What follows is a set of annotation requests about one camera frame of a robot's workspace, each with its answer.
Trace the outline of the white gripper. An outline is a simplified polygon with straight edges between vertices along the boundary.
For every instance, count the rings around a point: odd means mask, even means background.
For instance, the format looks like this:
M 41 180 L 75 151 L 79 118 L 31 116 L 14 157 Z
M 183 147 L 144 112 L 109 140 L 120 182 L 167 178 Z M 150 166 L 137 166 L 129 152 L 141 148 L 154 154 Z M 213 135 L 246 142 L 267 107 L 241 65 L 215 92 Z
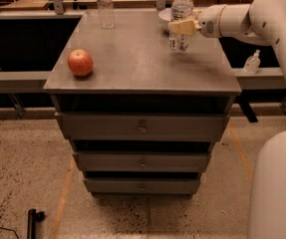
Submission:
M 213 5 L 195 10 L 194 19 L 188 18 L 168 23 L 168 29 L 175 34 L 194 35 L 197 31 L 206 38 L 220 38 L 220 18 L 226 5 Z

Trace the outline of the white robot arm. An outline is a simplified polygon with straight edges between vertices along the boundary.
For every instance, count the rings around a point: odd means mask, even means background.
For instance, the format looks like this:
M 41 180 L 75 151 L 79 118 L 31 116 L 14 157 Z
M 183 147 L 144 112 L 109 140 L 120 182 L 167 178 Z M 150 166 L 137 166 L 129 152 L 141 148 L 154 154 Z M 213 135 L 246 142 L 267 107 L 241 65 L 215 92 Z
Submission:
M 196 17 L 168 24 L 171 33 L 207 38 L 232 37 L 241 42 L 270 46 L 286 82 L 286 0 L 253 0 L 250 4 L 213 5 Z

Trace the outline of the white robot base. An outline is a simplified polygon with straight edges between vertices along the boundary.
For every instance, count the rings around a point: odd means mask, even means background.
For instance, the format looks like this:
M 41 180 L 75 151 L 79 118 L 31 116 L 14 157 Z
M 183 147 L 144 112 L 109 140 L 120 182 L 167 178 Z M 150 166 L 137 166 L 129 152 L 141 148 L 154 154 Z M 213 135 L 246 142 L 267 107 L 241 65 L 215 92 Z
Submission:
M 258 153 L 251 185 L 248 239 L 286 239 L 286 130 Z

